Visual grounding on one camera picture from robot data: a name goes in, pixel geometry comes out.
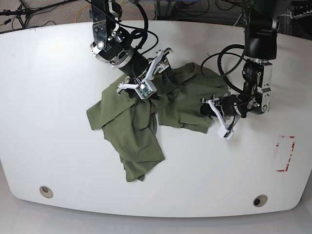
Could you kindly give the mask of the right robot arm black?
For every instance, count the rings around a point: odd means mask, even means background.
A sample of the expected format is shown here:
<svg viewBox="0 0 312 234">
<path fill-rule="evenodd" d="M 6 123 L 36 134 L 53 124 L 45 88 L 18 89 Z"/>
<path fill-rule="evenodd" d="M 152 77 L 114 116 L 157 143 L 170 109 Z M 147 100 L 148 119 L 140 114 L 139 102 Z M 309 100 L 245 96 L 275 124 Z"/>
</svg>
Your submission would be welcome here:
<svg viewBox="0 0 312 234">
<path fill-rule="evenodd" d="M 125 79 L 118 84 L 117 94 L 123 91 L 130 97 L 138 95 L 140 99 L 157 99 L 157 88 L 153 79 L 161 74 L 165 80 L 177 85 L 167 55 L 171 48 L 159 50 L 154 58 L 145 58 L 139 52 L 145 44 L 149 31 L 147 15 L 137 0 L 131 1 L 143 16 L 143 28 L 129 27 L 121 23 L 122 8 L 114 0 L 92 0 L 91 15 L 93 20 L 94 41 L 92 54 L 100 61 L 118 68 Z"/>
</svg>

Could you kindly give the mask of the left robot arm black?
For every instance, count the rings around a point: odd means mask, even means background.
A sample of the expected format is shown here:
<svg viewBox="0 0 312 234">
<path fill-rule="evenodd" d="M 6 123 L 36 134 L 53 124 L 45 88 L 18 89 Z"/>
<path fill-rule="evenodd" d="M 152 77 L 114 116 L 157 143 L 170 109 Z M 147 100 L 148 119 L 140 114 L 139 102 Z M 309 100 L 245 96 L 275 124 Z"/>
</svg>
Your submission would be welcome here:
<svg viewBox="0 0 312 234">
<path fill-rule="evenodd" d="M 272 63 L 277 56 L 277 31 L 279 16 L 291 4 L 289 0 L 256 0 L 250 6 L 242 1 L 245 16 L 245 42 L 243 45 L 232 44 L 216 54 L 220 78 L 235 94 L 222 97 L 212 96 L 209 100 L 202 99 L 200 112 L 204 116 L 214 116 L 220 122 L 218 135 L 230 139 L 233 128 L 247 113 L 261 115 L 270 109 Z M 228 75 L 234 71 L 224 72 L 222 58 L 232 49 L 242 49 L 237 64 L 243 60 L 243 88 L 233 85 Z"/>
</svg>

